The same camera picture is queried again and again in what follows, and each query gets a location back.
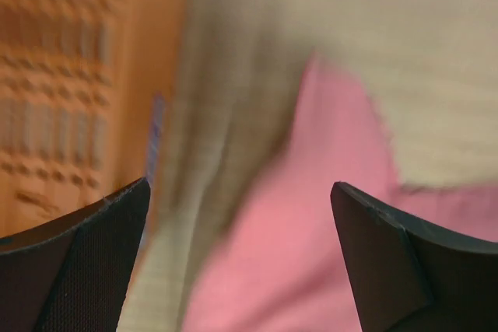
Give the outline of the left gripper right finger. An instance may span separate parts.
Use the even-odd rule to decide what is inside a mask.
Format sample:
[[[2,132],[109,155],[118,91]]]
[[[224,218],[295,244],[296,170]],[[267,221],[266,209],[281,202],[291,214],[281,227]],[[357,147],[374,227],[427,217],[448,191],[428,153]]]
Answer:
[[[497,245],[337,182],[331,208],[364,331],[495,331]]]

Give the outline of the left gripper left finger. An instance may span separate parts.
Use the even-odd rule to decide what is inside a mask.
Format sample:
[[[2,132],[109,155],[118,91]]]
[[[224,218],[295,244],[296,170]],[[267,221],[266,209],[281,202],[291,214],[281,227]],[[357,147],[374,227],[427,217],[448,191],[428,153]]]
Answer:
[[[77,211],[1,239],[4,332],[115,332],[151,190],[141,178]]]

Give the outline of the pink t shirt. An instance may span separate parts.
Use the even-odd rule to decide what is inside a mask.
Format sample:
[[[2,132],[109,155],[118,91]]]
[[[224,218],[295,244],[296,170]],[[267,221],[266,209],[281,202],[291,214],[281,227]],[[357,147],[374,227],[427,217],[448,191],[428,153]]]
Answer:
[[[289,141],[205,262],[183,330],[358,331],[330,203],[337,181],[449,229],[497,238],[496,186],[404,186],[363,86],[313,57]]]

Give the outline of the orange plastic basket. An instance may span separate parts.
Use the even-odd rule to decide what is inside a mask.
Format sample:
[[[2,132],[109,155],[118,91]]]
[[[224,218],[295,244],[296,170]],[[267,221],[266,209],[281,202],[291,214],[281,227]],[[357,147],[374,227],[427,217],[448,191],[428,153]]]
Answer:
[[[1,0],[1,234],[160,177],[186,0]]]

